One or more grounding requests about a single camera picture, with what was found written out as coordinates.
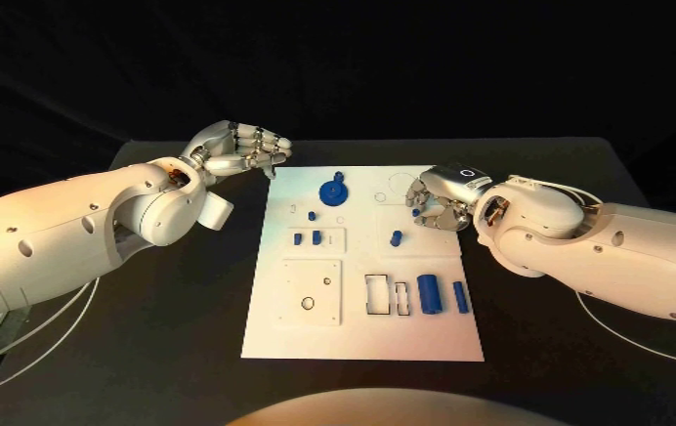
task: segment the dark table surface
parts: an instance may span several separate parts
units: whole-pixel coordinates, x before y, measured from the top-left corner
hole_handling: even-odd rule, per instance
[[[112,168],[172,155],[183,143],[129,143]],[[595,138],[298,142],[289,166],[461,161],[504,180],[515,173],[645,205],[612,148]],[[475,232],[462,265],[485,362],[242,360],[243,329],[263,223],[260,171],[214,187],[234,211],[220,232],[195,225],[100,279],[89,312],[41,363],[0,387],[2,425],[223,424],[306,394],[402,387],[518,405],[572,424],[674,424],[676,362],[615,338],[575,293],[549,277],[513,275]],[[63,297],[31,309],[28,330]],[[7,356],[5,378],[48,347],[76,308]],[[676,325],[595,300],[613,327],[674,343]]]

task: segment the robotic arm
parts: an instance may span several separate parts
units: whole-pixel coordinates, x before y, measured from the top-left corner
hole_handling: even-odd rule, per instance
[[[429,196],[445,207],[439,216],[423,215]],[[674,214],[601,203],[577,189],[520,176],[492,185],[459,164],[420,174],[406,205],[420,226],[461,231],[472,221],[478,243],[517,275],[550,275],[579,293],[676,319]]]
[[[289,148],[268,130],[220,121],[178,157],[0,197],[0,313],[76,289],[195,222],[217,231],[232,204],[207,187],[252,168],[272,178]]]

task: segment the white board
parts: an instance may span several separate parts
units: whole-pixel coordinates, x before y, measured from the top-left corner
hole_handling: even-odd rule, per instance
[[[406,188],[428,168],[276,169],[268,194],[242,358],[482,361],[468,293],[469,313],[459,314],[452,290],[458,280],[468,290],[456,235],[413,226],[410,209],[403,206]],[[344,175],[348,196],[341,206],[330,207],[319,201],[318,189],[337,170]],[[312,222],[306,216],[309,211],[317,214]],[[318,245],[312,245],[312,230],[321,230]],[[390,246],[393,231],[403,234],[399,247]],[[294,234],[302,234],[299,245],[294,245]],[[299,312],[296,299],[312,289],[298,288],[301,283],[281,283],[289,281],[282,279],[282,265],[288,260],[305,269],[294,271],[311,272],[328,269],[322,262],[338,261],[340,285],[334,286],[340,298],[338,324],[325,323],[325,315],[309,316],[317,305],[305,309],[305,313]],[[422,314],[419,309],[416,277],[423,274],[435,275],[439,281],[443,312],[433,316]],[[389,315],[366,314],[364,275],[387,275]],[[394,282],[399,281],[406,283],[407,316],[397,315]],[[312,302],[318,304],[324,299],[319,299],[321,292],[315,293],[319,296]],[[279,320],[279,314],[282,317],[291,314],[292,323]]]

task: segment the blue screw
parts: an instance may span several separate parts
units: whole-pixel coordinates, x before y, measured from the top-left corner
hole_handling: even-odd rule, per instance
[[[392,247],[399,247],[402,236],[403,236],[403,234],[400,233],[400,231],[393,231],[392,232],[392,238],[390,238]]]

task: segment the blue object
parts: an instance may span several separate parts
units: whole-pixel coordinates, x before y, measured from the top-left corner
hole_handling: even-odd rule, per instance
[[[402,237],[403,237],[403,234],[400,233],[400,231],[392,232],[392,238],[390,238],[392,247],[399,247]]]
[[[417,277],[417,292],[422,314],[439,314],[442,311],[439,286],[436,285],[436,277],[433,275],[420,275]]]
[[[461,314],[468,314],[466,299],[464,298],[464,289],[461,288],[461,281],[454,282],[455,300],[458,301],[458,311]]]
[[[347,187],[341,182],[341,172],[335,172],[334,179],[319,187],[319,199],[327,206],[340,206],[347,200]]]

